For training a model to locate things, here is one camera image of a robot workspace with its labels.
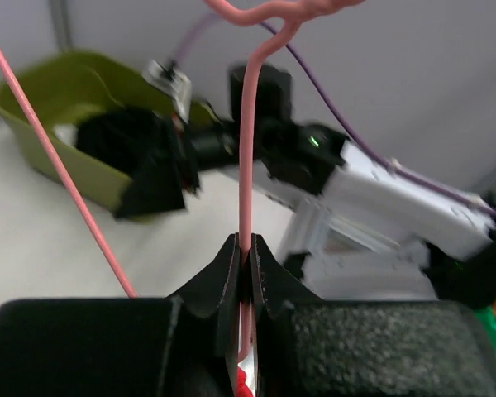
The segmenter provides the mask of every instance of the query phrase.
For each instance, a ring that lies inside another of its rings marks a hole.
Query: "twisted pink cable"
[[[227,0],[204,0],[226,21],[237,26],[254,26],[272,17],[284,20],[281,31],[263,43],[248,60],[243,81],[241,101],[241,141],[239,145],[239,240],[243,263],[251,249],[252,176],[254,152],[255,99],[260,70],[265,60],[285,47],[303,22],[315,17],[330,15],[344,7],[354,6],[365,0],[274,0],[250,10],[239,10]],[[251,327],[250,302],[241,305],[241,350],[238,360],[250,353]]]
[[[11,91],[15,95],[15,98],[17,98],[17,101],[20,104],[22,111],[26,115],[27,120],[33,126],[36,135],[41,141],[42,147],[44,148],[45,152],[50,158],[53,166],[55,167],[57,173],[59,174],[60,179],[62,180],[66,189],[69,191],[70,196],[72,196],[75,205],[77,205],[77,208],[81,212],[81,215],[83,216],[83,219],[86,222],[88,229],[90,229],[93,238],[96,240],[96,243],[99,245],[99,248],[105,255],[105,258],[107,258],[108,264],[112,268],[114,275],[116,275],[117,280],[122,285],[122,288],[125,290],[126,294],[130,298],[135,298],[137,294],[134,288],[132,288],[131,282],[129,281],[129,279],[127,279],[125,275],[125,271],[122,269],[121,265],[117,261],[114,252],[112,252],[112,249],[108,245],[107,239],[101,232],[101,229],[99,229],[99,226],[96,224],[96,221],[93,219],[92,214],[88,210],[86,203],[81,197],[81,193],[75,187],[75,184],[72,178],[69,176],[68,171],[64,167],[63,162],[59,158],[57,151],[51,144],[50,138],[45,133],[41,121],[35,114],[35,111],[33,110],[30,101],[27,99],[24,90],[22,89],[21,85],[18,83],[17,77],[13,73],[11,66],[8,64],[6,57],[2,53],[1,49],[0,49],[0,69],[2,70],[2,73],[7,81],[7,84],[11,88]]]

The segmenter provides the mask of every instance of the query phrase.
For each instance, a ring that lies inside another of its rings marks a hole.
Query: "pink rope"
[[[88,207],[84,202],[83,198],[81,197],[80,192],[75,187],[75,184],[71,179],[71,177],[69,176],[68,171],[64,167],[63,162],[59,158],[57,151],[51,144],[50,138],[45,133],[41,121],[35,114],[33,107],[31,106],[29,100],[27,99],[26,94],[22,90],[21,85],[18,83],[17,77],[13,73],[11,66],[8,64],[6,57],[2,53],[1,49],[0,49],[0,69],[2,70],[2,73],[7,81],[7,84],[11,88],[11,91],[15,95],[15,98],[17,98],[17,101],[20,104],[22,111],[26,115],[27,120],[33,126],[36,135],[41,141],[42,147],[44,148],[45,152],[50,158],[53,166],[55,167],[57,173],[59,174],[60,179],[62,180],[66,189],[69,191],[70,196],[72,196],[75,205],[77,205],[77,208],[81,212],[81,215],[83,216],[83,219],[86,222],[88,229],[90,229],[93,238],[95,239],[99,248],[105,255],[105,258],[107,258],[108,264],[110,265],[110,267],[112,267],[112,271],[114,272],[114,275],[116,275],[117,280],[122,285],[122,288],[125,290],[126,294],[130,298],[135,298],[137,294],[134,288],[132,288],[131,282],[129,281],[129,279],[127,279],[125,275],[125,271],[122,269],[121,265],[117,261],[116,256],[114,255],[112,249],[108,245],[107,239],[99,229],[99,226],[96,224],[96,221],[93,219],[93,216],[88,210]]]
[[[285,47],[303,22],[315,17],[330,15],[344,7],[354,6],[365,0],[297,0],[296,2],[274,0],[250,10],[239,10],[227,0],[204,0],[204,2],[226,21],[237,26],[254,26],[273,17],[284,20],[281,31],[263,43],[248,60],[243,82],[241,102],[241,142],[239,147],[239,239],[243,263],[251,249],[252,173],[254,152],[255,98],[257,82],[265,60]],[[241,350],[238,360],[250,353],[251,308],[249,302],[241,305]]]

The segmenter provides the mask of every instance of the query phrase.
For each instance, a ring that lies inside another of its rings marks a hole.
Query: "wall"
[[[168,56],[206,10],[201,0],[69,0],[75,44],[137,68]],[[222,23],[193,48],[184,69],[219,112],[228,111],[227,66],[265,38]],[[459,187],[496,167],[496,0],[369,1],[305,25],[293,43],[385,155]],[[271,61],[294,76],[296,118],[334,124],[290,55]]]
[[[0,46],[13,70],[57,50],[47,4],[48,0],[0,0]]]

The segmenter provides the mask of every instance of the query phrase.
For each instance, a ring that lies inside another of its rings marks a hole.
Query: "pink wire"
[[[344,7],[360,4],[365,0],[297,0],[297,2],[274,0],[251,8],[239,10],[227,0],[204,0],[226,21],[237,26],[254,26],[272,17],[284,20],[284,27],[274,37],[263,43],[248,60],[243,81],[241,101],[241,142],[239,146],[239,240],[242,260],[251,249],[252,173],[254,152],[255,99],[257,83],[265,60],[285,47],[294,37],[301,24],[315,17],[333,14]],[[241,305],[241,350],[238,360],[250,354],[252,317],[250,302]]]
[[[26,94],[22,90],[21,85],[18,83],[17,77],[13,73],[11,66],[8,64],[6,57],[4,56],[1,49],[0,49],[0,69],[2,70],[2,73],[7,81],[7,84],[11,88],[11,91],[15,95],[15,98],[17,98],[17,101],[20,104],[22,111],[26,115],[27,120],[33,126],[36,135],[41,141],[42,147],[44,148],[45,152],[50,158],[53,166],[55,167],[57,173],[59,174],[60,179],[62,180],[66,189],[69,191],[70,196],[72,196],[75,205],[77,205],[77,208],[81,212],[81,215],[83,216],[83,219],[86,222],[88,229],[90,229],[93,238],[95,239],[96,243],[99,245],[99,248],[105,255],[105,258],[107,258],[108,264],[112,268],[114,275],[116,275],[117,280],[122,285],[122,288],[125,290],[126,294],[130,298],[135,298],[137,294],[134,288],[132,288],[131,282],[129,281],[129,279],[127,279],[125,275],[125,271],[122,269],[121,265],[117,261],[116,256],[114,255],[110,246],[108,245],[107,239],[99,229],[99,226],[96,224],[96,221],[93,219],[92,214],[88,210],[86,203],[81,197],[81,193],[75,187],[75,184],[71,179],[71,177],[69,176],[68,171],[64,167],[63,162],[59,158],[57,151],[51,144],[50,138],[45,133],[41,121],[35,114],[33,107],[31,106],[29,100],[27,99]]]

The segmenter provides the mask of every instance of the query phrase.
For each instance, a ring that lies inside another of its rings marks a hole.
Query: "pink cable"
[[[257,83],[265,60],[285,47],[303,22],[315,17],[330,15],[344,7],[363,3],[365,0],[297,0],[297,2],[274,0],[251,8],[239,10],[227,0],[204,0],[226,21],[237,26],[254,26],[272,17],[284,20],[283,29],[263,43],[252,54],[246,65],[241,101],[241,142],[239,145],[239,239],[243,263],[251,249],[252,172],[254,151],[255,99]],[[241,350],[238,360],[243,361],[250,353],[251,307],[249,302],[241,305]]]
[[[83,219],[86,222],[88,229],[90,229],[93,238],[96,240],[96,243],[99,245],[99,248],[105,255],[105,258],[107,258],[108,264],[110,265],[110,267],[112,267],[112,271],[116,275],[117,280],[122,285],[126,294],[130,298],[135,298],[137,294],[134,288],[132,288],[131,282],[129,281],[129,279],[127,279],[124,270],[122,269],[121,265],[118,263],[116,256],[112,252],[110,246],[108,245],[107,240],[105,239],[105,236],[99,229],[99,226],[96,224],[96,221],[93,219],[93,216],[88,210],[88,207],[84,202],[83,198],[81,197],[80,192],[75,187],[75,184],[71,179],[71,177],[69,176],[68,171],[64,167],[63,162],[59,158],[57,151],[51,144],[50,138],[45,133],[41,121],[35,114],[33,107],[31,106],[29,100],[27,99],[26,94],[22,90],[21,85],[18,83],[17,77],[13,73],[11,66],[8,64],[6,57],[2,53],[1,49],[0,49],[0,69],[2,70],[2,73],[6,78],[7,84],[11,88],[11,91],[15,95],[15,98],[17,98],[17,101],[20,104],[28,121],[33,126],[36,135],[41,141],[42,147],[44,148],[45,152],[50,158],[53,166],[55,167],[57,173],[59,174],[60,179],[62,180],[66,189],[69,191],[70,196],[72,196],[75,205],[77,205],[77,208],[81,212],[81,215],[83,216]]]

